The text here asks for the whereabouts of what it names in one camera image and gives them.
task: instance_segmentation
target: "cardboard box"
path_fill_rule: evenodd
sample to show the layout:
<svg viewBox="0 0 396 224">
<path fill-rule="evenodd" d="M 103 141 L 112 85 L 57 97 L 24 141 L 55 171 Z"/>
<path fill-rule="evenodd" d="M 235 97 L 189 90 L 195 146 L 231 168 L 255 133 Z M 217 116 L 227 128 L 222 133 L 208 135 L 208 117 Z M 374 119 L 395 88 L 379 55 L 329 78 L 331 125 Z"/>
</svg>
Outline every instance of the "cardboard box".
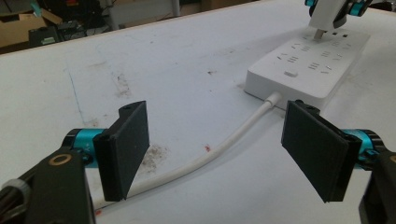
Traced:
<svg viewBox="0 0 396 224">
<path fill-rule="evenodd" d="M 202 11 L 218 9 L 222 7 L 231 7 L 239 4 L 249 3 L 251 0 L 202 0 Z"/>
<path fill-rule="evenodd" d="M 42 17 L 20 15 L 19 21 L 0 23 L 0 48 L 18 45 L 29 41 L 29 30 L 47 26 L 51 23 L 61 23 L 62 19 L 42 9 Z"/>
</svg>

